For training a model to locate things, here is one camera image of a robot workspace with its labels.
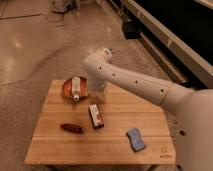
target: white label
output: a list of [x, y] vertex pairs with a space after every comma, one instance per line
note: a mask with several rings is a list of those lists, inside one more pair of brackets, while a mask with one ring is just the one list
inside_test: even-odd
[[90, 108], [90, 112], [91, 112], [92, 119], [94, 121], [95, 126], [99, 126], [99, 124], [102, 124], [97, 105], [96, 104], [91, 105], [89, 106], [89, 108]]
[[72, 92], [81, 91], [81, 79], [79, 77], [73, 77], [72, 79]]

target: shiny floor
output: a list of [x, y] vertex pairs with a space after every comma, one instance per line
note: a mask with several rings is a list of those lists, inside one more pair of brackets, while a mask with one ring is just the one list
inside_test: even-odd
[[[64, 18], [49, 11], [48, 0], [0, 1], [0, 171], [48, 170], [24, 164], [48, 87], [53, 79], [87, 76], [82, 61], [97, 48], [112, 48], [114, 65], [169, 79], [137, 40], [125, 40], [120, 18], [106, 2], [101, 9], [91, 0], [82, 1], [80, 11], [69, 11]], [[143, 171], [145, 167], [61, 169]]]

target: wooden tabletop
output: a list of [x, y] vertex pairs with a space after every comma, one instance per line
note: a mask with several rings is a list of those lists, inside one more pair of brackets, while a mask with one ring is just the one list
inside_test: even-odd
[[[104, 128], [94, 130], [88, 97], [77, 105], [61, 97], [64, 80], [50, 86], [28, 153], [26, 164], [175, 164], [175, 149], [161, 108], [108, 84], [105, 103], [98, 102]], [[59, 126], [82, 126], [84, 134]], [[126, 132], [138, 128], [147, 148], [133, 152]]]

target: small box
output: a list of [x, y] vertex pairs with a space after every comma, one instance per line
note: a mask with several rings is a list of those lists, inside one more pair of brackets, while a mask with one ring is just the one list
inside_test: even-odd
[[93, 126], [95, 129], [104, 127], [104, 123], [96, 104], [89, 106], [89, 113], [92, 118]]

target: red object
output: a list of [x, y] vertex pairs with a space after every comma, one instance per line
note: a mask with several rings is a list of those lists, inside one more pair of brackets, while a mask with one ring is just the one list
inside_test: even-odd
[[61, 124], [60, 127], [63, 130], [68, 131], [68, 132], [77, 133], [77, 134], [84, 133], [83, 129], [78, 125], [65, 123], [65, 124]]

